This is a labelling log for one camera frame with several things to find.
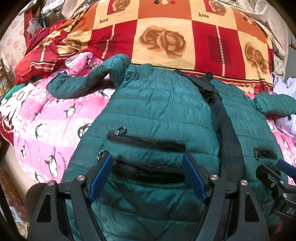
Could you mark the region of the red orange rose blanket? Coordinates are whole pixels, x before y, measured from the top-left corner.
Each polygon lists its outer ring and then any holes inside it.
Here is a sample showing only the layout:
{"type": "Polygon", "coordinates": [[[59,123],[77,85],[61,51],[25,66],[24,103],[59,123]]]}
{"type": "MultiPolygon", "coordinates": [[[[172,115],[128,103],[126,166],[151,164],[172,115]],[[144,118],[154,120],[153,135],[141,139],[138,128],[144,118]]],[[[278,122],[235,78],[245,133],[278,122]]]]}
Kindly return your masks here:
{"type": "Polygon", "coordinates": [[[255,21],[219,1],[97,1],[43,37],[16,66],[15,84],[45,77],[67,58],[91,52],[106,60],[211,72],[245,92],[273,88],[273,45],[255,21]]]}

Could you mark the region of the white plush blanket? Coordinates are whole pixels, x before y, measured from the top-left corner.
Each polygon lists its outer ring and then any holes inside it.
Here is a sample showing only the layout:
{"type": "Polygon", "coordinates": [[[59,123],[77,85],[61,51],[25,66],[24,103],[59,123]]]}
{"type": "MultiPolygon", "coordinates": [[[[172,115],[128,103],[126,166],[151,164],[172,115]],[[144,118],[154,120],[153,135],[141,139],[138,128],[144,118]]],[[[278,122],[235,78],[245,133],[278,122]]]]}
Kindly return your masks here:
{"type": "Polygon", "coordinates": [[[264,29],[273,43],[276,56],[283,61],[287,59],[290,30],[274,7],[264,0],[241,0],[235,1],[232,5],[264,29]]]}

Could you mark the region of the dark green puffer jacket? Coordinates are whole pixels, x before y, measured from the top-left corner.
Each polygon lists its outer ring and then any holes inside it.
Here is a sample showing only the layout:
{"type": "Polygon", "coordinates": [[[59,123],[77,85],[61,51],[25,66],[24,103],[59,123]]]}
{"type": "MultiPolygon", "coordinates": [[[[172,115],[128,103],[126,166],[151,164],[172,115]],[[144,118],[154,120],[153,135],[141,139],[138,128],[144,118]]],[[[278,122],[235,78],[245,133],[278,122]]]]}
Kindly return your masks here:
{"type": "Polygon", "coordinates": [[[185,181],[182,157],[191,154],[224,181],[245,179],[268,227],[271,192],[255,175],[259,165],[276,171],[282,151],[267,124],[280,101],[266,92],[254,98],[232,84],[134,65],[115,55],[85,77],[60,73],[47,86],[58,99],[86,96],[109,77],[116,88],[72,155],[63,181],[94,166],[101,153],[114,159],[101,197],[92,204],[107,240],[188,240],[204,204],[185,181]]]}

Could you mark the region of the pink penguin bed sheet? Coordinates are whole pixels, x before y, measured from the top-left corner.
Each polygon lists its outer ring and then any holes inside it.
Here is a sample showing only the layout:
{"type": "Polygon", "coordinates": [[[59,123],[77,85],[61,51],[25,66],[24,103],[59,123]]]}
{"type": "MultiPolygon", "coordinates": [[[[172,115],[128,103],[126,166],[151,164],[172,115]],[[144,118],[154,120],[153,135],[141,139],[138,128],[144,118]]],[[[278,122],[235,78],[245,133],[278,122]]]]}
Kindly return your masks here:
{"type": "MultiPolygon", "coordinates": [[[[87,76],[94,67],[83,67],[77,77],[87,76]]],[[[30,83],[1,103],[14,126],[14,146],[22,169],[36,182],[54,179],[63,182],[81,136],[104,110],[116,88],[109,77],[84,97],[58,99],[48,91],[48,84],[60,73],[72,74],[62,67],[48,78],[30,83]]]]}

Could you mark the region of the floral white pillow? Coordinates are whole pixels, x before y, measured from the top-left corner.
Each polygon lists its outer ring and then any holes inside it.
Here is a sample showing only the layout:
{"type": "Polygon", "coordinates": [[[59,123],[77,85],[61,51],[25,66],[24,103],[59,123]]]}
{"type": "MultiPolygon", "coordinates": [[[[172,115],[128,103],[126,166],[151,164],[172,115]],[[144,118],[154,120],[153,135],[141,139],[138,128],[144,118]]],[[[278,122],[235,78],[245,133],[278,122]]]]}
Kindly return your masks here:
{"type": "Polygon", "coordinates": [[[15,76],[15,68],[23,59],[26,51],[25,14],[17,15],[1,39],[1,58],[5,70],[15,76]]]}

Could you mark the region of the lavender fleece garment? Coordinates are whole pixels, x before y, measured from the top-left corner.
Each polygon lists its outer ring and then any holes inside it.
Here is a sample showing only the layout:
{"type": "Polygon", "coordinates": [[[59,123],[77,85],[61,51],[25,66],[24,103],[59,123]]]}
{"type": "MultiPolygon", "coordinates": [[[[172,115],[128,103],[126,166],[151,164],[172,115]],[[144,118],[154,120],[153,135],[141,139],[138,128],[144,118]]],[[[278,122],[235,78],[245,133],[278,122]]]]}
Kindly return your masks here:
{"type": "Polygon", "coordinates": [[[286,82],[271,73],[273,94],[280,101],[281,110],[277,113],[275,125],[287,135],[295,138],[295,77],[289,77],[286,82]]]}

